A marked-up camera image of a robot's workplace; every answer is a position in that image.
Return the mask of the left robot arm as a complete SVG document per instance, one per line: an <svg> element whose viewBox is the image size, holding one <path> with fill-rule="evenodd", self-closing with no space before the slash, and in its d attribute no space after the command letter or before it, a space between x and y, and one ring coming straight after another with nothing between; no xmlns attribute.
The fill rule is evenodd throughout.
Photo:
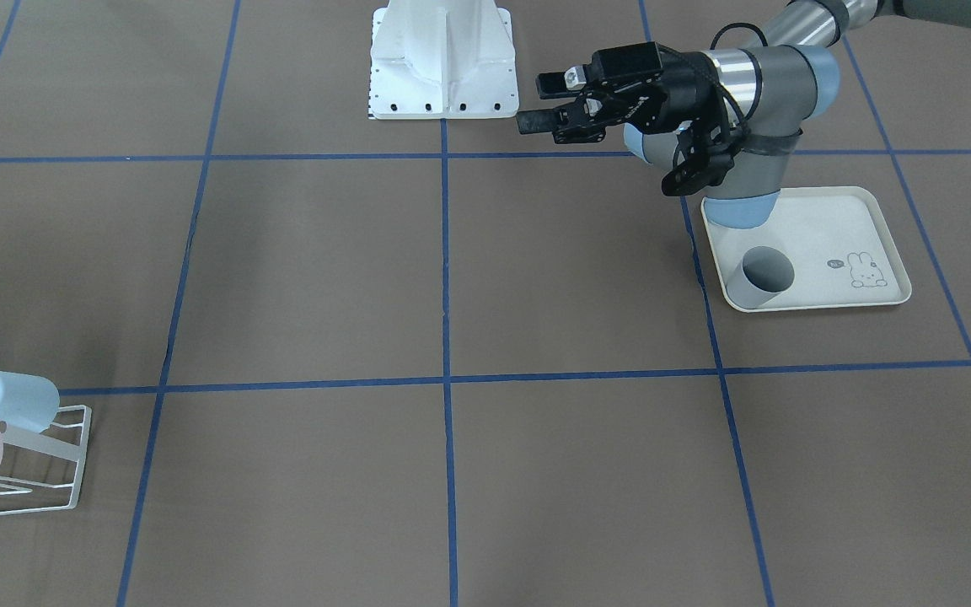
<svg viewBox="0 0 971 607"><path fill-rule="evenodd" d="M732 229L767 222L802 123L839 96L831 47L878 17L971 30L971 1L791 1L740 47L677 51L654 41L595 51L586 64L536 78L551 109L520 110L523 135L597 143L612 126L664 169L665 196L704 193L705 214Z"/></svg>

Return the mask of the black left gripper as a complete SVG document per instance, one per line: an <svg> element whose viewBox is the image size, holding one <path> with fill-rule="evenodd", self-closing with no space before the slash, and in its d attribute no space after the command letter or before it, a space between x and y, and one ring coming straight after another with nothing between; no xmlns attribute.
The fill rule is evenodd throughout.
<svg viewBox="0 0 971 607"><path fill-rule="evenodd" d="M577 95L571 106L520 110L523 135L549 133L573 141L601 141L610 126L642 134L677 131L686 121L718 119L718 80L701 51L676 51L654 42L594 51L589 62L537 74L539 95Z"/></svg>

